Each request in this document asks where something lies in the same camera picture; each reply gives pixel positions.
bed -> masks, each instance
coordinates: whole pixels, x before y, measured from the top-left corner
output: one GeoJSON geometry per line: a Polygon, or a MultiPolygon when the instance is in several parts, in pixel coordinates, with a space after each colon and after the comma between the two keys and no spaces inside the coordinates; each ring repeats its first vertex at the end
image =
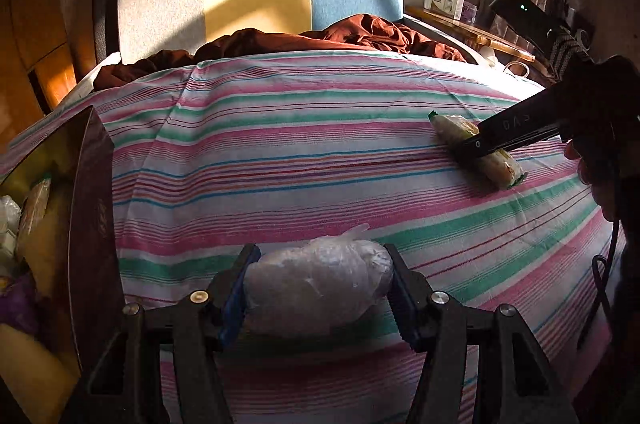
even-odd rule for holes
{"type": "MultiPolygon", "coordinates": [[[[394,244],[434,289],[484,309],[515,305],[574,393],[606,344],[598,320],[593,364],[575,351],[595,296],[591,257],[606,251],[610,224],[559,139],[513,152],[527,179],[494,192],[453,163],[427,118],[437,110],[483,120],[539,89],[478,65],[391,52],[204,62],[55,111],[12,143],[0,171],[93,104],[115,144],[128,300],[172,304],[247,242],[269,252],[366,223],[370,239],[394,244]]],[[[239,424],[403,422],[423,360],[401,341],[386,302],[324,338],[245,333],[218,358],[239,424]]],[[[169,349],[161,365],[179,422],[169,349]]],[[[461,422],[472,415],[476,369],[470,347],[461,422]]]]}

brown box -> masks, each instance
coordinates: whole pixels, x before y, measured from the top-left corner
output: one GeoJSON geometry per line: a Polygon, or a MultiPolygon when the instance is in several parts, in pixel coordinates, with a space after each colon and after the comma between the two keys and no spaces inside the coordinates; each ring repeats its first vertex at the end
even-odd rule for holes
{"type": "MultiPolygon", "coordinates": [[[[46,344],[76,378],[97,363],[124,305],[113,234],[112,156],[113,143],[89,107],[38,144],[0,184],[0,195],[22,205],[32,184],[51,174],[47,211],[38,225],[42,246],[26,260],[34,276],[41,268],[54,278],[44,303],[43,324],[51,337],[46,344]]],[[[0,422],[24,422],[10,400],[15,383],[0,378],[0,422]],[[14,418],[6,412],[11,407],[14,418]]]]}

open box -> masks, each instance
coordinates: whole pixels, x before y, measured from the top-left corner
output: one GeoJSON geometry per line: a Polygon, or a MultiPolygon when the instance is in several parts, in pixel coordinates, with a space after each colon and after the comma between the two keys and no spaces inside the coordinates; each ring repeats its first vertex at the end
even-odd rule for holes
{"type": "MultiPolygon", "coordinates": [[[[51,174],[37,250],[26,261],[34,277],[38,270],[52,279],[41,310],[46,345],[75,380],[98,361],[124,305],[113,234],[112,155],[113,143],[89,107],[38,144],[0,184],[0,195],[23,205],[32,185],[51,174]]],[[[28,350],[15,346],[14,357],[0,361],[0,422],[57,422],[69,394],[28,350]]]]}

black device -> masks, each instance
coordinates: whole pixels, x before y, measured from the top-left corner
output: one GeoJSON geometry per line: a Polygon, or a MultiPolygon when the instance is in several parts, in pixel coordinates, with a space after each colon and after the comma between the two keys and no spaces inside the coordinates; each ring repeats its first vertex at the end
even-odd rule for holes
{"type": "MultiPolygon", "coordinates": [[[[529,0],[496,0],[492,7],[546,55],[561,81],[482,121],[479,134],[454,154],[464,162],[557,134],[572,138],[590,168],[616,179],[620,219],[629,243],[638,242],[640,215],[632,199],[640,198],[640,179],[620,178],[618,163],[623,143],[637,138],[640,123],[635,67],[620,57],[593,63],[529,0]],[[624,86],[626,93],[617,86],[624,86]]],[[[409,270],[393,245],[385,247],[394,266],[387,298],[396,324],[413,350],[427,352],[408,424],[458,421],[470,344],[479,345],[474,424],[577,423],[548,359],[513,306],[503,304],[494,312],[462,306],[409,270]]],[[[145,311],[138,304],[126,305],[122,326],[98,365],[82,373],[61,422],[166,424],[158,353],[161,344],[172,344],[184,424],[231,424],[213,354],[223,352],[238,335],[244,317],[244,272],[259,258],[259,248],[246,245],[231,269],[174,306],[145,311]]]]}

plastic-wrapped bundle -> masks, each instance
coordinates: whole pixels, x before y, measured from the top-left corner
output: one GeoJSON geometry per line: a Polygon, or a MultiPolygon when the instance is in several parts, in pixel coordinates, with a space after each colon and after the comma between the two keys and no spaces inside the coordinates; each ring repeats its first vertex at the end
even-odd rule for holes
{"type": "Polygon", "coordinates": [[[276,250],[252,263],[244,276],[246,326],[285,338],[318,336],[363,315],[386,295],[393,274],[386,249],[358,239],[368,227],[276,250]]]}
{"type": "MultiPolygon", "coordinates": [[[[437,112],[431,112],[429,120],[438,136],[449,147],[455,146],[457,143],[479,133],[475,124],[459,115],[439,115],[437,112]]],[[[505,150],[501,149],[476,159],[474,166],[501,190],[520,184],[527,176],[522,171],[520,164],[505,150]]]]}

